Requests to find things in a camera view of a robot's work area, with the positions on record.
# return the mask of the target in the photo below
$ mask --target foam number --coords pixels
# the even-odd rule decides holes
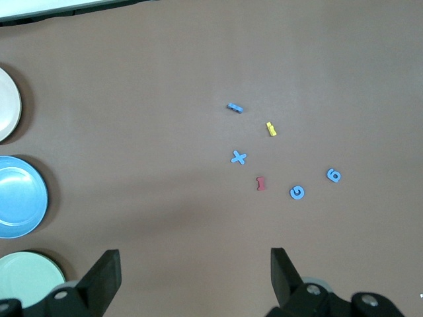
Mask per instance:
[[[331,168],[330,170],[328,170],[328,172],[326,173],[326,177],[329,178],[331,181],[333,181],[334,183],[337,183],[340,181],[341,179],[341,173],[337,172],[336,170],[334,170],[333,168]]]
[[[289,193],[291,194],[291,197],[295,200],[301,199],[305,195],[304,188],[302,188],[301,186],[296,186],[292,188]]]

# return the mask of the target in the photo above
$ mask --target white plate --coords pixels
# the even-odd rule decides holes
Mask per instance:
[[[12,78],[0,68],[0,141],[16,128],[22,104],[18,87]]]

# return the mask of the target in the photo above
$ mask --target blue plate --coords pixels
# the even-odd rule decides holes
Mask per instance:
[[[19,158],[0,156],[0,238],[33,231],[47,205],[46,183],[35,168]]]

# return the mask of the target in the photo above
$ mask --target blue foam piece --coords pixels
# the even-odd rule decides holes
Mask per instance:
[[[240,106],[237,106],[236,104],[228,104],[227,107],[233,111],[238,112],[239,114],[242,114],[244,109],[242,109]]]
[[[295,200],[298,200],[304,197],[305,190],[301,186],[296,186],[292,188],[289,193],[291,194],[292,198],[294,198]]]
[[[245,164],[245,161],[244,161],[244,159],[247,157],[247,154],[239,154],[238,153],[238,151],[233,151],[233,154],[235,155],[235,157],[234,158],[232,158],[231,159],[231,162],[232,163],[236,163],[236,162],[240,162],[241,163],[241,165],[244,165]]]
[[[333,168],[331,168],[330,170],[328,170],[328,172],[326,173],[326,177],[328,179],[330,179],[331,181],[333,181],[334,183],[337,183],[340,181],[341,179],[341,173],[339,173],[338,171],[334,170]]]

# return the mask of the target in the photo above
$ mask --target brown table surface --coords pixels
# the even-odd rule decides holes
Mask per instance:
[[[0,155],[50,193],[0,256],[41,250],[78,279],[119,248],[105,316],[257,317],[284,247],[342,298],[421,316],[422,16],[419,1],[162,0],[0,28],[23,100]]]

